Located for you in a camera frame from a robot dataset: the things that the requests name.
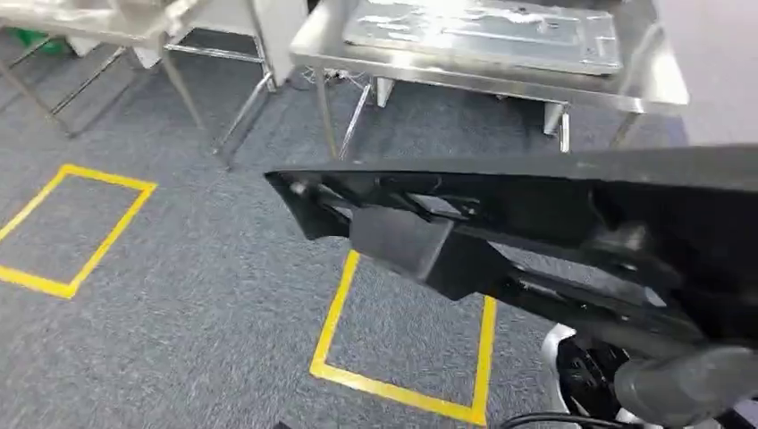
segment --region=metal table leg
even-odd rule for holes
[[[65,122],[58,119],[55,114],[50,111],[50,107],[48,107],[30,87],[17,78],[13,71],[11,71],[10,67],[2,61],[0,61],[0,74],[8,79],[8,81],[11,82],[11,84],[14,85],[24,96],[34,102],[39,111],[42,112],[50,122],[53,122],[66,136],[71,136],[71,132]]]
[[[321,119],[324,121],[324,136],[326,137],[326,144],[329,145],[329,151],[332,154],[332,158],[338,158],[337,139],[334,137],[332,113],[329,110],[329,98],[326,95],[326,79],[324,78],[324,69],[322,67],[315,67],[313,73],[316,77],[318,108],[321,110]]]
[[[560,121],[563,113],[566,111],[566,105],[563,103],[545,102],[544,126],[543,132],[549,136],[554,136],[558,132]]]
[[[571,151],[571,128],[569,127],[569,112],[564,110],[560,116],[560,152],[567,154]]]
[[[619,147],[623,147],[625,142],[627,141],[627,136],[629,132],[634,130],[636,125],[639,123],[639,119],[642,117],[642,114],[636,114],[636,113],[630,113],[627,114],[627,117],[624,118],[624,122],[621,123],[619,126],[619,129],[616,131],[616,135],[613,137],[613,140],[611,141],[611,149],[617,149]]]
[[[74,100],[74,98],[76,98],[79,94],[81,94],[81,92],[87,89],[87,87],[91,85],[92,82],[97,80],[97,78],[99,78],[101,74],[103,74],[112,65],[114,65],[116,60],[118,60],[124,54],[124,52],[126,52],[125,47],[119,47],[118,49],[116,49],[116,51],[113,52],[111,56],[109,56],[105,61],[103,61],[103,63],[100,64],[100,67],[94,73],[92,73],[87,78],[87,80],[85,80],[81,85],[79,85],[79,87],[76,88],[71,94],[64,97],[63,100],[58,102],[58,104],[55,105],[55,107],[53,107],[53,109],[50,112],[52,114],[60,113],[67,105],[71,103],[71,101]]]
[[[261,63],[261,67],[263,68],[263,74],[266,75],[267,73],[274,74],[274,71],[271,70],[271,66],[268,63],[268,54],[266,52],[265,48],[265,41],[263,40],[263,30],[261,29],[261,23],[258,19],[258,13],[256,11],[255,2],[246,0],[244,3],[248,8],[248,15],[250,17],[250,23],[253,26],[253,31],[256,33],[256,35],[253,37],[253,43],[256,45],[256,52],[258,53],[258,56],[261,57],[263,62]],[[268,92],[276,92],[276,83],[273,79],[270,79],[266,84],[266,88],[268,88]]]
[[[358,100],[358,105],[356,105],[355,112],[353,112],[352,117],[350,117],[350,125],[348,125],[348,130],[345,131],[345,138],[342,140],[342,147],[340,148],[340,159],[345,159],[345,156],[348,153],[350,141],[353,139],[353,135],[355,134],[355,130],[358,126],[358,119],[360,119],[360,114],[363,113],[363,108],[366,106],[368,96],[373,92],[373,90],[374,85],[372,83],[369,83],[363,87],[363,92],[360,94],[360,99]]]
[[[234,117],[234,120],[229,125],[229,127],[226,129],[226,132],[222,135],[222,137],[218,140],[218,142],[215,144],[214,153],[220,154],[223,151],[223,147],[226,146],[226,142],[229,140],[229,137],[232,136],[233,132],[237,130],[237,128],[240,126],[240,123],[242,123],[242,119],[245,118],[245,116],[248,114],[250,108],[252,108],[253,104],[255,104],[256,99],[260,95],[261,91],[265,86],[268,85],[268,83],[274,78],[273,74],[271,72],[267,72],[263,79],[261,79],[256,87],[253,89],[253,92],[250,93],[250,97],[248,97],[247,100],[245,100],[245,103],[242,105],[240,110],[237,112],[237,116]],[[232,168],[232,159],[234,158],[234,154],[237,152],[237,150],[242,146],[242,141],[240,140],[239,144],[234,147],[232,150],[229,151],[229,154],[223,158],[224,163],[226,164],[227,169]]]
[[[179,95],[181,96],[181,100],[187,106],[187,109],[189,110],[189,114],[192,115],[192,119],[195,120],[195,123],[197,124],[198,128],[201,130],[204,130],[206,126],[203,123],[203,120],[200,117],[200,114],[198,113],[198,109],[195,107],[195,102],[192,101],[192,95],[190,94],[190,90],[187,88],[187,85],[184,83],[184,79],[181,78],[181,74],[179,73],[179,70],[173,64],[173,61],[171,60],[171,55],[169,54],[169,51],[164,47],[164,44],[161,44],[160,52],[161,52],[161,63],[164,65],[164,69],[166,70],[168,79],[176,88],[177,92],[179,92]]]

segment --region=yellow tape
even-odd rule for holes
[[[340,321],[342,307],[345,304],[345,299],[348,297],[359,259],[358,252],[351,250],[345,260],[340,286],[337,288],[337,293],[326,315],[324,329],[321,331],[321,336],[316,345],[316,352],[310,365],[310,373],[315,377],[339,383],[358,391],[373,393],[374,395],[388,400],[395,400],[411,407],[421,408],[474,425],[486,425],[487,394],[492,366],[494,326],[497,317],[495,300],[490,297],[484,298],[482,330],[479,335],[479,350],[476,363],[474,398],[471,407],[426,396],[417,391],[393,384],[372,380],[361,374],[355,374],[326,364],[326,357],[329,354],[334,332],[337,329],[337,323]]]
[[[100,259],[103,258],[105,252],[114,244],[116,239],[121,235],[123,230],[129,226],[129,222],[134,215],[139,211],[145,201],[150,197],[150,194],[155,190],[156,184],[149,181],[139,181],[129,177],[123,177],[116,174],[110,174],[107,172],[99,172],[97,170],[90,170],[89,168],[79,167],[77,165],[65,164],[58,171],[58,174],[47,184],[42,190],[13,218],[11,221],[0,229],[0,240],[4,239],[14,228],[16,228],[24,219],[29,216],[32,210],[37,208],[39,204],[48,196],[53,189],[58,186],[61,181],[67,176],[80,176],[86,179],[92,179],[96,181],[104,181],[113,185],[123,186],[126,188],[132,188],[140,190],[141,192],[131,204],[126,213],[118,221],[112,231],[108,233],[95,253],[89,258],[87,263],[81,268],[81,270],[74,276],[73,280],[69,283],[58,282],[55,280],[39,277],[35,274],[24,273],[10,267],[0,265],[0,280],[20,284],[29,289],[39,290],[50,295],[55,295],[60,298],[69,299],[73,297],[77,289],[87,276],[92,273]]]

